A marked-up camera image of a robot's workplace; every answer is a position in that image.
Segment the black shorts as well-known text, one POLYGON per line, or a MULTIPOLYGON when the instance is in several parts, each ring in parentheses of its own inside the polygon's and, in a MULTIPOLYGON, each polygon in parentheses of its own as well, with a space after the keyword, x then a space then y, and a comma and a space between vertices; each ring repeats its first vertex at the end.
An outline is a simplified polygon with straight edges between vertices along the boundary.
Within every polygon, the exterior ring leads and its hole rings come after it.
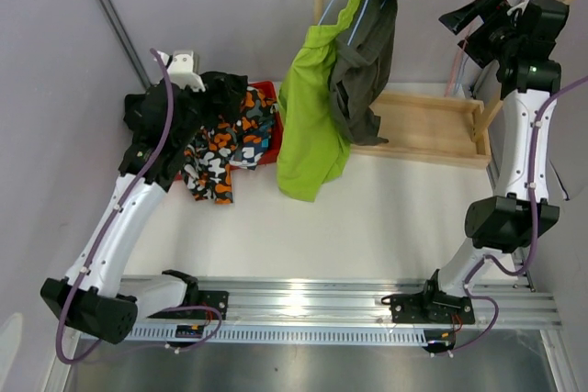
MULTIPOLYGON (((245 76, 212 71, 203 73, 202 80, 203 92, 172 85, 171 138, 194 134, 203 128, 213 129, 220 123, 232 123, 241 115, 241 103, 248 86, 245 76)), ((134 135, 155 139, 163 132, 167 107, 165 81, 160 81, 143 94, 125 96, 123 121, 134 135)))

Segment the orange camouflage shorts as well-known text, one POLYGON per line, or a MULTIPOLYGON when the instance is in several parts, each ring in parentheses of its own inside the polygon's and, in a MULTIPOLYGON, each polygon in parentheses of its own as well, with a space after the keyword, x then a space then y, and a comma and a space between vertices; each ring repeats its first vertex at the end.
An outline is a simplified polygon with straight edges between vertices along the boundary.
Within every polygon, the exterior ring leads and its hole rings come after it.
POLYGON ((211 200, 218 205, 233 202, 230 160, 238 147, 240 119, 200 129, 185 148, 180 175, 195 200, 211 200))

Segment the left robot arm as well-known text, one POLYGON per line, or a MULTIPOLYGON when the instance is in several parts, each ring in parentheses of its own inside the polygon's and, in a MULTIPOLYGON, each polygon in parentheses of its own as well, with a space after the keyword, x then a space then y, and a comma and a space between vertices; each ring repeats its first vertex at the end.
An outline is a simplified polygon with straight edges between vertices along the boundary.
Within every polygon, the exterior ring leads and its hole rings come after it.
POLYGON ((57 342, 66 329, 117 344, 141 319, 225 319, 225 307, 202 301, 195 276, 165 270, 135 286, 123 283, 138 239, 184 166, 188 144, 218 119, 225 97, 211 83, 166 80, 126 95, 124 121, 132 142, 107 208, 66 274, 46 279, 40 290, 58 320, 57 342))

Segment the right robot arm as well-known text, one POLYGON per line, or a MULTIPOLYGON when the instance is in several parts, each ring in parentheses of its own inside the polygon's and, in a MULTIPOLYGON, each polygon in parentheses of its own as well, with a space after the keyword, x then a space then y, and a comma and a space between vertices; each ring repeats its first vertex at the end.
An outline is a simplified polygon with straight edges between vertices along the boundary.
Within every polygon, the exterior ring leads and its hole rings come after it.
POLYGON ((472 324, 472 288, 491 266, 538 238, 558 221, 548 201, 548 132, 560 91, 561 66, 550 58, 570 13, 559 0, 474 0, 439 20, 453 34, 475 19, 481 25, 459 47, 480 67, 497 62, 505 135, 499 180, 491 197, 467 211, 466 239, 444 267, 415 294, 381 299, 395 324, 472 324))

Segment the blue patterned shorts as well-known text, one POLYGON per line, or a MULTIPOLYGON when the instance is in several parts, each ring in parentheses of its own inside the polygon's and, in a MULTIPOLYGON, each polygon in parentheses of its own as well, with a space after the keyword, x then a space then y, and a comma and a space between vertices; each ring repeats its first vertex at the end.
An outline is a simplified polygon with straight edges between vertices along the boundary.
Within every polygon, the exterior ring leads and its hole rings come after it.
POLYGON ((267 122, 243 137, 243 145, 233 158, 234 165, 254 170, 269 148, 273 123, 267 122))

